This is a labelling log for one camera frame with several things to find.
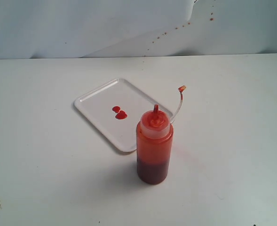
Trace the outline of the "red sauce squeeze bottle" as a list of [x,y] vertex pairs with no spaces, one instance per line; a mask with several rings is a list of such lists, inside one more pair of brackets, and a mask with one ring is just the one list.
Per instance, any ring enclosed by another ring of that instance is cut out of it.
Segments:
[[180,102],[172,117],[155,104],[153,110],[141,116],[136,126],[137,175],[147,184],[157,185],[168,175],[174,136],[172,123],[182,106],[185,89],[185,85],[178,88]]

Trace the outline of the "red sauce blobs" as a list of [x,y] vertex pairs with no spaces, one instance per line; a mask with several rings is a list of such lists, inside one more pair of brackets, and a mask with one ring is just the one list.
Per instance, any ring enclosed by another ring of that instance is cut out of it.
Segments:
[[127,113],[123,111],[119,106],[114,106],[112,111],[116,114],[115,118],[118,120],[123,120],[127,118]]

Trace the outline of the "white rectangular plastic tray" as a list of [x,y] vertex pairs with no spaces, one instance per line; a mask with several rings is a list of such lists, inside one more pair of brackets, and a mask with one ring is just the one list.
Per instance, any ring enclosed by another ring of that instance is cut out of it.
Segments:
[[123,153],[136,150],[136,126],[141,116],[156,104],[168,117],[173,115],[122,78],[113,79],[74,101],[77,110]]

